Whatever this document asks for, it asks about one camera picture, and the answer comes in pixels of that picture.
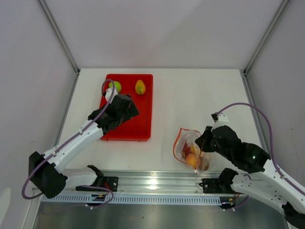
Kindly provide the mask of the green apple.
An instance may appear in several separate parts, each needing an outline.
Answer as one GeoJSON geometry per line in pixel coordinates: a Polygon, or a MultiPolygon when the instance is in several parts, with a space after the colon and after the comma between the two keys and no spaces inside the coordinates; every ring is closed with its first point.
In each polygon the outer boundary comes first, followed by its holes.
{"type": "Polygon", "coordinates": [[[113,86],[115,87],[115,89],[118,93],[121,92],[122,86],[121,86],[120,82],[118,82],[118,81],[109,82],[108,87],[112,88],[113,86]]]}

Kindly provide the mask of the red plastic tray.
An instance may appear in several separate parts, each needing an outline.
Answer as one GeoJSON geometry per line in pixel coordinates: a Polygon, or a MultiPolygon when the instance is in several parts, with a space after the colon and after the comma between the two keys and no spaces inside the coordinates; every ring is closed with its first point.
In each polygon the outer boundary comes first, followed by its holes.
{"type": "Polygon", "coordinates": [[[151,74],[108,74],[106,79],[118,81],[122,94],[131,96],[140,114],[121,124],[115,130],[104,135],[103,141],[148,141],[151,137],[153,76],[151,74]],[[143,81],[146,91],[138,95],[135,86],[138,80],[143,81]]]}

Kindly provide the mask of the yellow green mango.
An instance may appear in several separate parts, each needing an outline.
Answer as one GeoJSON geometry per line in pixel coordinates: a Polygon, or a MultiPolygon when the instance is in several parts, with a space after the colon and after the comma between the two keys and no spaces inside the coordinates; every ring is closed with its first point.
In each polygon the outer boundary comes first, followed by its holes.
{"type": "Polygon", "coordinates": [[[143,80],[138,80],[135,84],[135,92],[138,95],[144,95],[146,92],[146,86],[143,82],[143,80]]]}

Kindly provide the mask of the brown kiwi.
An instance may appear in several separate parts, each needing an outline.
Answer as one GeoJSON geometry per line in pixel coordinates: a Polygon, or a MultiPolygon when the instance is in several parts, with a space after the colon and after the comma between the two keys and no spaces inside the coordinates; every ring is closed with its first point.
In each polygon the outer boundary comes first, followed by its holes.
{"type": "Polygon", "coordinates": [[[205,157],[201,156],[199,158],[199,163],[198,163],[198,166],[197,166],[198,169],[200,171],[206,171],[209,168],[209,166],[210,166],[210,159],[206,156],[205,157]]]}

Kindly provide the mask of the orange yellow fruit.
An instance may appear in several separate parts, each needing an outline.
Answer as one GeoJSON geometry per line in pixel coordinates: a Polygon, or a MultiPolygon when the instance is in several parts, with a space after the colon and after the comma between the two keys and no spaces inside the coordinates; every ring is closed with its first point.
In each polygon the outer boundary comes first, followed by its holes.
{"type": "Polygon", "coordinates": [[[192,143],[191,144],[190,150],[191,150],[191,153],[196,155],[197,157],[199,157],[200,154],[201,154],[201,150],[200,150],[199,146],[196,143],[192,143]]]}

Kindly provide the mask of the pink peach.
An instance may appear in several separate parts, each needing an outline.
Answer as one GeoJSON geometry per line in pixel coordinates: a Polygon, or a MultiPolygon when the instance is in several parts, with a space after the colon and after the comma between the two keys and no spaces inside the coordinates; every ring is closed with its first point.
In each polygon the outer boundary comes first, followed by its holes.
{"type": "Polygon", "coordinates": [[[190,153],[187,157],[186,157],[186,163],[191,165],[193,168],[196,169],[197,167],[197,157],[195,154],[190,153]]]}

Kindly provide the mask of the red grape bunch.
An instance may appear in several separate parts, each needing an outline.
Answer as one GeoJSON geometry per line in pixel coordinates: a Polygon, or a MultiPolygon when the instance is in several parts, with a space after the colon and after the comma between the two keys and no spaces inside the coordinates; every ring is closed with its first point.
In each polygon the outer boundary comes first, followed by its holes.
{"type": "Polygon", "coordinates": [[[183,154],[183,158],[186,159],[187,156],[191,153],[191,148],[190,146],[187,144],[187,142],[184,143],[184,146],[183,146],[183,151],[182,151],[182,154],[183,154]]]}

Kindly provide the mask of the clear zip top bag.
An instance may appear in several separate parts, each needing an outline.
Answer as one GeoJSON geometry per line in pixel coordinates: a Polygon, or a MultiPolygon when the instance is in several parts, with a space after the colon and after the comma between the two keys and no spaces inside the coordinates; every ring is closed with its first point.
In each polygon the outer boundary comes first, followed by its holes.
{"type": "Polygon", "coordinates": [[[197,130],[180,128],[173,145],[174,158],[193,170],[195,174],[208,171],[212,167],[212,156],[195,143],[200,136],[197,130]]]}

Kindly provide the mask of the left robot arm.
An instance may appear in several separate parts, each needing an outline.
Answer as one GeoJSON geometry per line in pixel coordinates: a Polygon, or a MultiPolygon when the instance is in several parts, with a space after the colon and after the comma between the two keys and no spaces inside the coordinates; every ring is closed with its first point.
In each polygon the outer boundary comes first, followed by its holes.
{"type": "Polygon", "coordinates": [[[94,191],[103,189],[104,174],[93,165],[66,174],[63,172],[89,144],[138,114],[130,95],[115,95],[102,108],[93,111],[84,125],[62,145],[43,154],[32,153],[29,157],[29,180],[47,198],[53,198],[69,187],[91,188],[94,191]]]}

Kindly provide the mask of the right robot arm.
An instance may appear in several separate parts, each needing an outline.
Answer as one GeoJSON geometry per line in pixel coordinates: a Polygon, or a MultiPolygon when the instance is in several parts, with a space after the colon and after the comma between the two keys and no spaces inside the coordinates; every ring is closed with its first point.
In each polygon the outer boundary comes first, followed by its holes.
{"type": "Polygon", "coordinates": [[[242,142],[235,131],[223,125],[207,126],[195,143],[205,153],[216,152],[229,160],[235,167],[254,175],[267,183],[265,187],[255,180],[225,168],[217,179],[218,188],[224,193],[236,192],[250,196],[284,215],[292,226],[305,227],[305,188],[288,182],[288,175],[276,171],[270,155],[261,147],[242,142]]]}

